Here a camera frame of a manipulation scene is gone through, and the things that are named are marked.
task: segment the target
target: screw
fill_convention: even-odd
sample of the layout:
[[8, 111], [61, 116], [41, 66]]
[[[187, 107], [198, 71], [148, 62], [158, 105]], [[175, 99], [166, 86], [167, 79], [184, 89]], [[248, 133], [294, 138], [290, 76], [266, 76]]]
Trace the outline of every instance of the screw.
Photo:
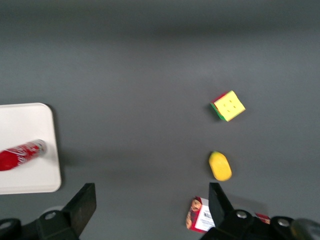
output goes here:
[[10, 226], [11, 226], [11, 222], [7, 221], [7, 222], [2, 223], [2, 224], [0, 225], [0, 230], [6, 229], [6, 228], [8, 228], [8, 227], [10, 227]]
[[288, 220], [285, 220], [283, 218], [280, 218], [278, 220], [278, 224], [282, 227], [289, 227], [290, 226], [290, 223], [288, 222]]
[[236, 216], [238, 218], [241, 218], [241, 219], [246, 219], [247, 218], [247, 214], [244, 211], [237, 211], [236, 212]]
[[56, 216], [56, 213], [53, 211], [53, 212], [50, 212], [47, 215], [45, 215], [44, 219], [45, 220], [50, 220], [50, 219], [53, 219], [55, 216]]

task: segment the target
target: white plate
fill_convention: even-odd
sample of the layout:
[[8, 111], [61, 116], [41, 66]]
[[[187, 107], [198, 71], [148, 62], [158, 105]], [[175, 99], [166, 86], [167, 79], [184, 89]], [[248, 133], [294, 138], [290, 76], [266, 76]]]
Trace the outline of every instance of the white plate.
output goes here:
[[43, 103], [0, 105], [0, 151], [36, 139], [45, 141], [46, 153], [0, 171], [0, 194], [49, 193], [61, 185], [51, 109]]

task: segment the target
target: coca-cola bottle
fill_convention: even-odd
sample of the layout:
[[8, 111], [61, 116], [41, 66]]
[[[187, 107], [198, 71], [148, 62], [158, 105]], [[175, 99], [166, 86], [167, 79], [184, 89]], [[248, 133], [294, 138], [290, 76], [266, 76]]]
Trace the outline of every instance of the coca-cola bottle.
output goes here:
[[46, 143], [37, 139], [0, 152], [0, 171], [13, 169], [46, 152]]

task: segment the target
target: gray floor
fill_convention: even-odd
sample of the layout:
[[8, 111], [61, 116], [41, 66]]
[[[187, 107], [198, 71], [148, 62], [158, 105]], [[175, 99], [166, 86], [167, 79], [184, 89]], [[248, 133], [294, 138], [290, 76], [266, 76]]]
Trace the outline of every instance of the gray floor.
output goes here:
[[[3, 1], [0, 104], [54, 113], [63, 184], [0, 195], [26, 224], [87, 182], [97, 210], [81, 239], [181, 239], [194, 195], [233, 176], [235, 207], [320, 222], [318, 1]], [[230, 122], [209, 102], [234, 90]]]

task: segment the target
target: yellow cube face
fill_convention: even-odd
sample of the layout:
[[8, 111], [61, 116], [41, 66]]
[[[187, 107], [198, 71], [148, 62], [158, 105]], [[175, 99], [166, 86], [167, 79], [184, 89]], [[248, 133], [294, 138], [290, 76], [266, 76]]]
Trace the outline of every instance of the yellow cube face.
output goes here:
[[227, 122], [246, 110], [234, 91], [215, 101], [214, 105]]

